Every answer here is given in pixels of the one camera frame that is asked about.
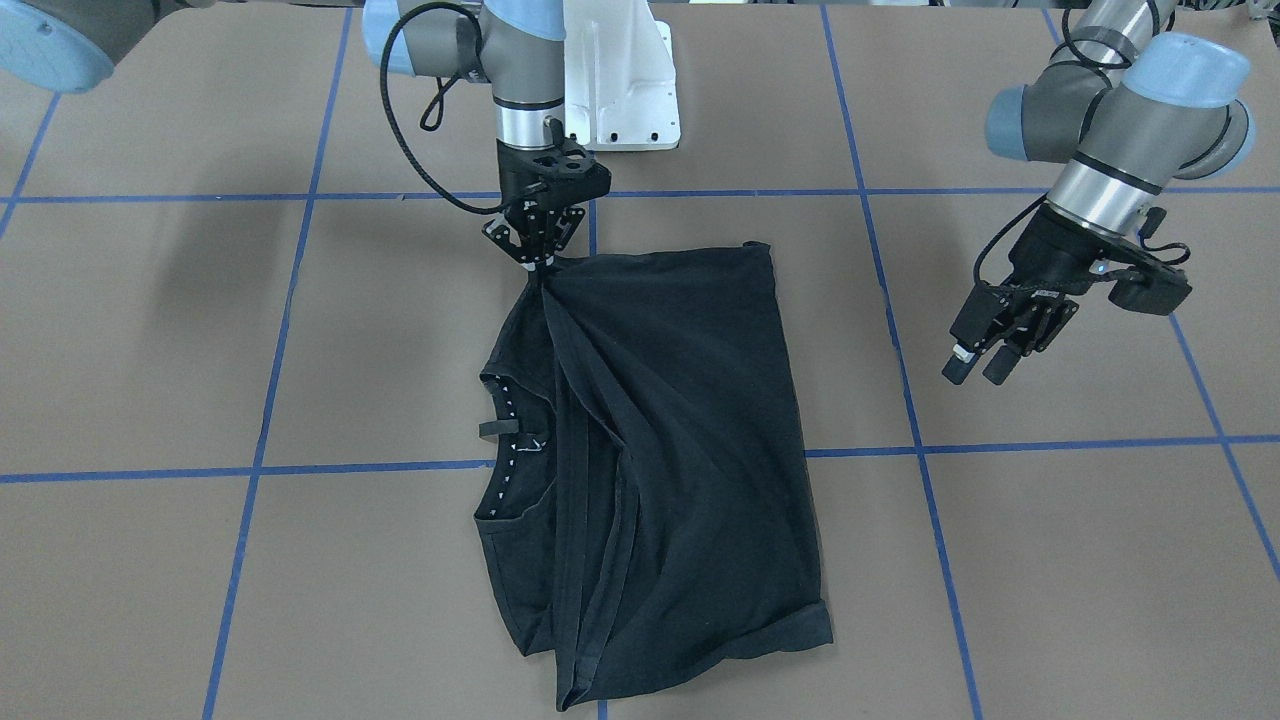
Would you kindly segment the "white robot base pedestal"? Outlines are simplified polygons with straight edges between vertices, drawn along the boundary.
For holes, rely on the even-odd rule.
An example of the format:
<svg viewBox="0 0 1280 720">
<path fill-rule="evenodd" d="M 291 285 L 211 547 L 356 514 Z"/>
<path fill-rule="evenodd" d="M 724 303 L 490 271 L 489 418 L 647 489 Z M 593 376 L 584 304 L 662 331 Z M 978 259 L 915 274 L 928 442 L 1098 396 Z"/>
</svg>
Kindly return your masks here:
<svg viewBox="0 0 1280 720">
<path fill-rule="evenodd" d="M 672 33 L 646 1 L 564 3 L 568 133 L 594 152 L 681 141 Z"/>
</svg>

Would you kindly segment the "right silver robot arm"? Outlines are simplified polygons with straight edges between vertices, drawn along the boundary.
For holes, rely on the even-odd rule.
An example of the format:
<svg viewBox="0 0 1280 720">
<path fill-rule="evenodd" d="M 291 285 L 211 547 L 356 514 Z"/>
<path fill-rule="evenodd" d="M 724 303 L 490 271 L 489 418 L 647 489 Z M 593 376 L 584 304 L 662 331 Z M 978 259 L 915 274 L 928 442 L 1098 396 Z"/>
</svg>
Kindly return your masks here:
<svg viewBox="0 0 1280 720">
<path fill-rule="evenodd" d="M 5 1 L 3 68 L 55 94 L 84 94 L 109 78 L 163 20 L 204 1 Z M 378 69 L 383 111 L 420 178 L 456 208 L 486 218 L 484 234 L 529 272 L 550 266 L 611 173 L 566 127 L 564 5 L 561 1 L 356 1 Z M 393 74 L 431 77 L 435 97 L 419 126 L 436 131 L 458 83 L 486 85 L 495 108 L 499 201 L 466 202 L 415 156 L 390 101 Z"/>
</svg>

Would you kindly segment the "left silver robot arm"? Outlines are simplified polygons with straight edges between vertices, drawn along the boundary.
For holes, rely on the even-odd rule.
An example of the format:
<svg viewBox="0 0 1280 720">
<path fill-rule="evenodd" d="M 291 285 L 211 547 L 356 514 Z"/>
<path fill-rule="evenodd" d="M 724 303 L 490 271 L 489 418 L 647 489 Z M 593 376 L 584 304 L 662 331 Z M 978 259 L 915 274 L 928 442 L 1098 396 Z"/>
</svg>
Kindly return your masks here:
<svg viewBox="0 0 1280 720">
<path fill-rule="evenodd" d="M 972 269 L 943 377 L 961 384 L 989 355 L 1002 384 L 1075 316 L 1078 299 L 1110 284 L 1129 313 L 1171 314 L 1190 293 L 1184 243 L 1153 246 L 1170 181 L 1221 176 L 1252 150 L 1257 124 L 1239 92 L 1251 63 L 1172 28 L 1172 1 L 1094 1 L 1062 20 L 1061 44 L 1036 82 L 1001 91 L 986 118 L 992 154 L 1062 167 L 1050 191 L 1012 219 L 1009 275 Z"/>
</svg>

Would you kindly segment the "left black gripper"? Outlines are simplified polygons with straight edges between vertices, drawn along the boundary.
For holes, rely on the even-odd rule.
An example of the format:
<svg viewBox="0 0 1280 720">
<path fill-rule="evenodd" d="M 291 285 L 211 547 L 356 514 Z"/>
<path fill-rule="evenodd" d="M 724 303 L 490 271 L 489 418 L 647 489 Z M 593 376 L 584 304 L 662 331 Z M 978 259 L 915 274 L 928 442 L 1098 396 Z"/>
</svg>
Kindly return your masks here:
<svg viewBox="0 0 1280 720">
<path fill-rule="evenodd" d="M 956 343 L 942 375 L 954 386 L 963 384 L 991 348 L 995 356 L 983 377 L 1001 386 L 1023 357 L 1047 350 L 1075 316 L 1074 296 L 1132 277 L 1119 268 L 1094 273 L 1107 260 L 1097 237 L 1050 206 L 1034 205 L 1025 214 L 1028 223 L 1007 255 L 1010 275 L 1000 287 L 975 284 L 950 327 Z"/>
</svg>

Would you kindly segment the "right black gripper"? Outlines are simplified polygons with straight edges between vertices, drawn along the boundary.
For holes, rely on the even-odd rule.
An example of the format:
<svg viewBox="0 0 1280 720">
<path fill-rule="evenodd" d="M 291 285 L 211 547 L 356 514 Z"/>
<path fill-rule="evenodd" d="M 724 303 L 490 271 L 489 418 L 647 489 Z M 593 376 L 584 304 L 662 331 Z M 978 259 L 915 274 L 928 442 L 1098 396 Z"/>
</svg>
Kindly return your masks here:
<svg viewBox="0 0 1280 720">
<path fill-rule="evenodd" d="M 500 213 L 483 233 L 526 272 L 550 265 L 586 217 L 585 204 L 611 191 L 611 170 L 581 145 L 548 149 L 497 145 Z"/>
</svg>

